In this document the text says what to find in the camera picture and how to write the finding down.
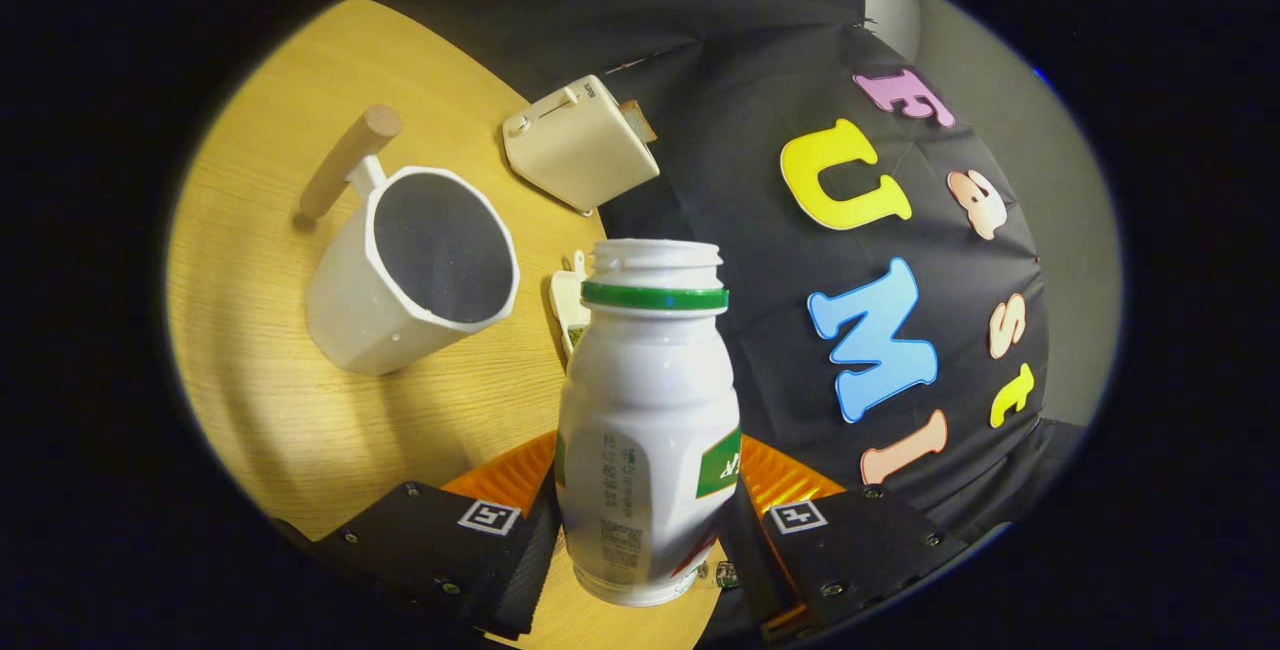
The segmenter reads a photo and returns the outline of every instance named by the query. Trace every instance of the black cloth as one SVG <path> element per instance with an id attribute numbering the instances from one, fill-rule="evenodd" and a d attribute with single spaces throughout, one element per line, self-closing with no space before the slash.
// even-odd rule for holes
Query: black cloth
<path id="1" fill-rule="evenodd" d="M 896 75 L 904 58 L 864 26 L 864 0 L 376 0 L 421 22 L 535 100 L 595 73 L 618 100 L 636 99 L 658 134 L 649 145 L 662 175 L 603 205 L 611 237 L 668 237 L 721 248 L 730 308 L 718 319 L 728 345 L 742 431 L 859 486 L 864 450 L 884 448 L 943 409 L 945 450 L 887 477 L 936 522 L 970 540 L 1015 519 L 1055 424 L 1039 422 L 1048 363 L 1044 288 L 1032 235 L 1000 164 L 947 102 L 952 127 L 883 113 L 852 75 Z M 625 63 L 634 63 L 621 68 Z M 928 84 L 928 77 L 915 70 Z M 879 155 L 822 173 L 844 200 L 891 175 L 913 218 L 883 218 L 850 232 L 819 226 L 780 170 L 787 141 L 858 125 Z M 995 241 L 969 226 L 946 184 L 948 171 L 982 171 L 1009 220 Z M 837 340 L 817 335 L 814 290 L 837 296 L 878 280 L 905 258 L 919 302 L 897 331 L 928 340 L 938 375 L 841 417 L 829 360 Z M 1001 360 L 987 348 L 997 303 L 1020 293 L 1024 337 Z M 842 328 L 841 337 L 849 331 Z M 992 399 L 1028 363 L 1025 409 L 991 427 Z"/>

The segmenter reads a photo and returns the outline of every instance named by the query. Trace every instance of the barcode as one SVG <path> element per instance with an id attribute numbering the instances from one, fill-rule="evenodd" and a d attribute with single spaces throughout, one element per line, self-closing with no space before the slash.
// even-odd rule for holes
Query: barcode
<path id="1" fill-rule="evenodd" d="M 635 568 L 640 564 L 640 555 L 635 553 L 623 553 L 616 548 L 609 548 L 604 545 L 604 562 L 614 566 L 622 566 L 623 568 Z"/>
<path id="2" fill-rule="evenodd" d="M 640 528 L 600 518 L 600 543 L 632 551 L 640 550 Z"/>

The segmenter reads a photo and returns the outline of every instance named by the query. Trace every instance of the green label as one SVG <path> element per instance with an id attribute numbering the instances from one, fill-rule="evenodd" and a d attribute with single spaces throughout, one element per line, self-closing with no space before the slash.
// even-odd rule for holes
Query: green label
<path id="1" fill-rule="evenodd" d="M 556 485 L 564 486 L 564 436 L 561 432 L 556 434 L 556 461 L 553 461 L 556 468 Z"/>
<path id="2" fill-rule="evenodd" d="M 698 471 L 698 495 L 703 498 L 737 482 L 737 466 L 742 457 L 742 429 L 733 427 L 723 440 L 703 453 Z"/>

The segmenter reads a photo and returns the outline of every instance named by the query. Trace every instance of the gray wall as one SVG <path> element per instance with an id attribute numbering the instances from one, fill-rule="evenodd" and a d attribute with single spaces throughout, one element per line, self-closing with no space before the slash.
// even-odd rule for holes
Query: gray wall
<path id="1" fill-rule="evenodd" d="M 867 0 L 868 26 L 978 129 L 1041 255 L 1050 322 L 1044 416 L 1087 424 L 1115 360 L 1123 276 L 1097 159 L 1050 86 L 947 0 Z"/>

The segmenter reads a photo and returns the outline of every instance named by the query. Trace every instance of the mug handle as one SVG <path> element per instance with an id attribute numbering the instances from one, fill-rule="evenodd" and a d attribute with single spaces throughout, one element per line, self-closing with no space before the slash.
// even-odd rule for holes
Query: mug handle
<path id="1" fill-rule="evenodd" d="M 334 145 L 333 150 L 329 150 L 329 155 L 325 155 L 324 162 L 320 162 L 320 168 L 311 177 L 306 189 L 302 191 L 298 211 L 311 220 L 319 220 L 338 201 L 338 196 L 347 188 L 348 180 L 356 182 L 361 194 L 366 194 L 369 188 L 365 186 L 370 171 L 375 168 L 381 175 L 381 180 L 385 180 L 387 177 L 381 173 L 376 155 L 401 131 L 399 114 L 393 107 L 370 106 L 365 113 L 361 113 L 361 116 L 342 136 L 342 139 L 338 139 L 338 145 Z M 366 157 L 371 159 L 372 166 L 370 162 L 365 162 Z"/>

